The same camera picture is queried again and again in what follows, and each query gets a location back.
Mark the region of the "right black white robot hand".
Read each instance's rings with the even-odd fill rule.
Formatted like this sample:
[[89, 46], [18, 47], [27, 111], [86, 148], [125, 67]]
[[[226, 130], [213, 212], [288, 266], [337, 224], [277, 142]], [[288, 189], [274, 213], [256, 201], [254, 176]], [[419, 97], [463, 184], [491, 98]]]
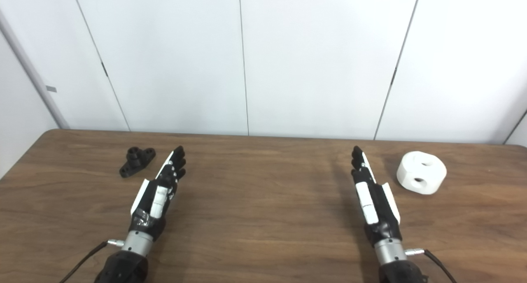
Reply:
[[400, 214], [388, 183], [377, 183], [365, 152], [354, 146], [351, 175], [364, 217], [364, 231], [374, 246], [383, 240], [402, 241]]

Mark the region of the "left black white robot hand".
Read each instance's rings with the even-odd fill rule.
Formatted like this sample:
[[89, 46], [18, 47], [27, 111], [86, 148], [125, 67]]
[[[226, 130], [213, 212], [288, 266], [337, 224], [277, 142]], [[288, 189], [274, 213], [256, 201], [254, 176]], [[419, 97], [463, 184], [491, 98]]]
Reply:
[[161, 236], [178, 182], [186, 174], [185, 155], [183, 146], [178, 146], [166, 158], [156, 178], [143, 181], [131, 208], [129, 231], [148, 234], [153, 241]]

